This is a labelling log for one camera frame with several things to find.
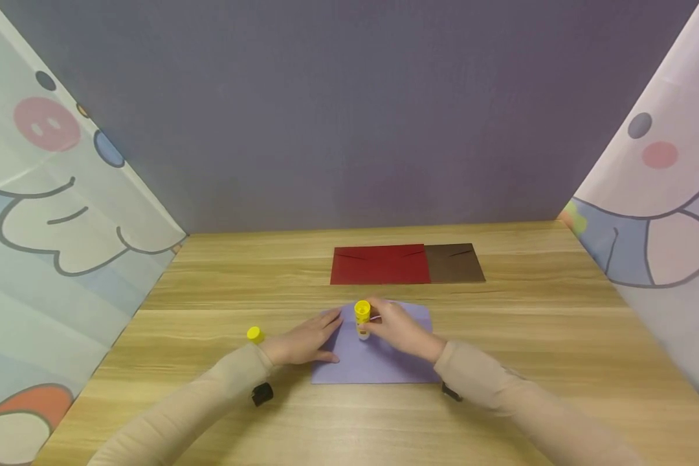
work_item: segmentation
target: brown envelope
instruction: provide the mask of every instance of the brown envelope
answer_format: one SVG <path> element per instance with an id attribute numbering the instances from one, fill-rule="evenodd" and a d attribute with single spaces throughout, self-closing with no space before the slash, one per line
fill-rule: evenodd
<path id="1" fill-rule="evenodd" d="M 425 245 L 432 283 L 485 281 L 474 247 L 467 245 Z"/>

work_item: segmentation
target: lavender paper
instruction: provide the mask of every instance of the lavender paper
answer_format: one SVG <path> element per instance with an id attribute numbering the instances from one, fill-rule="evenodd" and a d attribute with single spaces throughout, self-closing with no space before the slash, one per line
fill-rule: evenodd
<path id="1" fill-rule="evenodd" d="M 399 303 L 419 322 L 432 331 L 430 313 L 423 305 Z M 344 323 L 324 344 L 324 349 L 334 351 L 340 359 L 331 364 L 316 362 L 311 382 L 335 383 L 436 383 L 438 375 L 432 364 L 394 349 L 384 340 L 370 335 L 361 340 L 355 329 L 354 303 L 342 307 Z"/>

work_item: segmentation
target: curtain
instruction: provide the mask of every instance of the curtain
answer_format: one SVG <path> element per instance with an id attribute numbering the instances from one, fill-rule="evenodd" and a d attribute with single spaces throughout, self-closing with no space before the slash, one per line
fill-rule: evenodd
<path id="1" fill-rule="evenodd" d="M 560 217 L 699 392 L 699 5 Z"/>
<path id="2" fill-rule="evenodd" d="M 0 12 L 0 464 L 34 459 L 186 236 L 90 114 Z"/>

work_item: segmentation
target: beige sleeve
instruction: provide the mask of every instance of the beige sleeve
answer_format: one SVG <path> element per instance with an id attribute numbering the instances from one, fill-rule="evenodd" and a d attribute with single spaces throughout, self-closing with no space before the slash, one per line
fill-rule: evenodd
<path id="1" fill-rule="evenodd" d="M 608 427 L 471 344 L 448 342 L 435 371 L 464 401 L 510 417 L 556 466 L 644 464 Z"/>
<path id="2" fill-rule="evenodd" d="M 250 397 L 271 369 L 269 358 L 254 344 L 233 351 L 122 427 L 89 466 L 172 465 L 228 408 Z"/>

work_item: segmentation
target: wooden table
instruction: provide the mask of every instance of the wooden table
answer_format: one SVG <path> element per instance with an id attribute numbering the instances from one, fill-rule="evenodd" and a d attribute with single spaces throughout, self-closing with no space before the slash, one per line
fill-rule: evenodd
<path id="1" fill-rule="evenodd" d="M 472 242 L 487 283 L 331 286 L 334 246 Z M 190 237 L 36 465 L 85 464 L 131 417 L 245 343 L 368 294 L 427 305 L 434 329 L 477 343 L 620 431 L 653 465 L 699 465 L 699 397 L 559 222 Z M 180 465 L 540 465 L 506 421 L 436 384 L 311 386 L 276 375 Z"/>

